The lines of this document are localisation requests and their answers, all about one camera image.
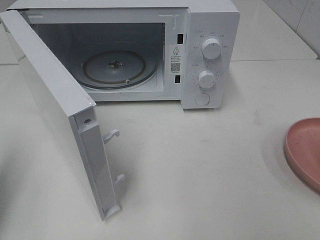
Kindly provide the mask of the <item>round white door button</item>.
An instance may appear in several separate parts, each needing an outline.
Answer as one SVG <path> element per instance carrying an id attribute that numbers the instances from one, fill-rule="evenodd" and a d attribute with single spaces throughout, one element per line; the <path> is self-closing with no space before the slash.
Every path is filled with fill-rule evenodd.
<path id="1" fill-rule="evenodd" d="M 194 101 L 199 106 L 206 106 L 210 102 L 210 96 L 206 93 L 201 93 L 195 97 Z"/>

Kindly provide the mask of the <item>white microwave door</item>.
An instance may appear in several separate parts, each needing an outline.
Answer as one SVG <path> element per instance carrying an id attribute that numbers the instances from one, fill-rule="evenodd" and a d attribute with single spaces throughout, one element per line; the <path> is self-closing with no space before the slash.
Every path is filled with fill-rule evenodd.
<path id="1" fill-rule="evenodd" d="M 90 203 L 101 220 L 121 208 L 105 144 L 117 129 L 102 135 L 96 103 L 16 10 L 2 12 L 0 21 L 45 125 L 54 135 Z"/>

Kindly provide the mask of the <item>white microwave oven body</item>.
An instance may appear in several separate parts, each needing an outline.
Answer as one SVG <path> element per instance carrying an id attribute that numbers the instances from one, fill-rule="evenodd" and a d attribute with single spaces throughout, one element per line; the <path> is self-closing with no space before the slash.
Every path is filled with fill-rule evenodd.
<path id="1" fill-rule="evenodd" d="M 5 12 L 20 13 L 67 71 L 106 51 L 133 51 L 158 59 L 145 82 L 98 90 L 77 83 L 96 102 L 180 101 L 184 109 L 214 109 L 222 103 L 240 13 L 230 0 L 17 0 Z M 222 41 L 221 55 L 206 59 L 201 44 Z M 169 45 L 184 45 L 182 73 L 169 73 Z M 199 74 L 212 71 L 216 83 L 200 88 Z M 210 102 L 195 103 L 198 94 Z"/>

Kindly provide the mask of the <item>white warning label sticker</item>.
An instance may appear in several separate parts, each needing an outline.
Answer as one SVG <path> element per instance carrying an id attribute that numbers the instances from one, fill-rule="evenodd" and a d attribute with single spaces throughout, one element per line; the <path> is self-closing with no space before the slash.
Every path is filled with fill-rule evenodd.
<path id="1" fill-rule="evenodd" d="M 168 72 L 181 74 L 184 67 L 185 46 L 183 44 L 171 44 L 168 47 Z"/>

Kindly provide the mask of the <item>pink round plate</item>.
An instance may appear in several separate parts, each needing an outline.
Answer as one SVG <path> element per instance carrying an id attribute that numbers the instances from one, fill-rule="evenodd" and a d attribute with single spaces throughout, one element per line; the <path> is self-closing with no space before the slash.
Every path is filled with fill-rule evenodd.
<path id="1" fill-rule="evenodd" d="M 320 191 L 320 119 L 293 123 L 287 130 L 283 150 L 291 170 L 307 186 Z"/>

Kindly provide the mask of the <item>white timer knob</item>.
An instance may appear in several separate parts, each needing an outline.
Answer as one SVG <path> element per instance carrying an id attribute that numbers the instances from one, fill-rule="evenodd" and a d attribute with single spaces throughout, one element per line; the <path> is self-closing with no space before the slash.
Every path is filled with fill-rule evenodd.
<path id="1" fill-rule="evenodd" d="M 202 89 L 210 89 L 216 83 L 216 75 L 210 70 L 204 70 L 198 75 L 198 85 Z"/>

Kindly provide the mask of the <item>upper white power knob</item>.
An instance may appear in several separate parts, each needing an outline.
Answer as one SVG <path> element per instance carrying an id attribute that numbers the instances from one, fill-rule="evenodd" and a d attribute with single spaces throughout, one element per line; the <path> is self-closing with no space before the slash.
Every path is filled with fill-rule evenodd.
<path id="1" fill-rule="evenodd" d="M 208 60 L 218 58 L 222 53 L 222 48 L 222 41 L 215 36 L 206 38 L 201 44 L 202 55 Z"/>

